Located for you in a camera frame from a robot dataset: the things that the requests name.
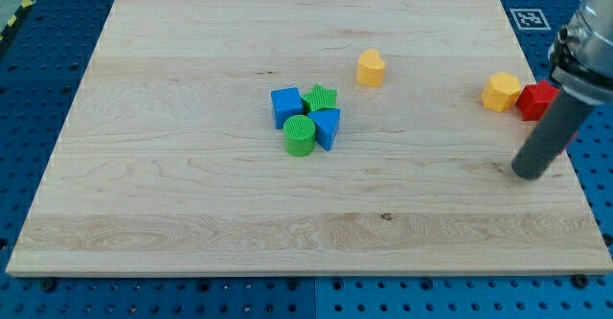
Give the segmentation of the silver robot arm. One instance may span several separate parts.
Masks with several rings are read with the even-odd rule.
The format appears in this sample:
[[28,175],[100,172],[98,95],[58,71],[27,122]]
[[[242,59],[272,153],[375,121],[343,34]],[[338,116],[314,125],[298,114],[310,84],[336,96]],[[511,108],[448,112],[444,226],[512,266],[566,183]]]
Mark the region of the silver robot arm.
[[612,103],[612,0],[582,0],[548,57],[560,92],[511,161],[526,180],[549,168],[597,106]]

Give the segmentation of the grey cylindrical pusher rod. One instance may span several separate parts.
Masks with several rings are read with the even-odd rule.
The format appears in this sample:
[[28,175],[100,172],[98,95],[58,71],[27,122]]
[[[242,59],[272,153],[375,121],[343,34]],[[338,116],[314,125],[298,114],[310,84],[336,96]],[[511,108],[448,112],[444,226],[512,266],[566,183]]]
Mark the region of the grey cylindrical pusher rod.
[[595,100],[562,90],[513,157],[513,173],[526,180],[543,175],[596,106]]

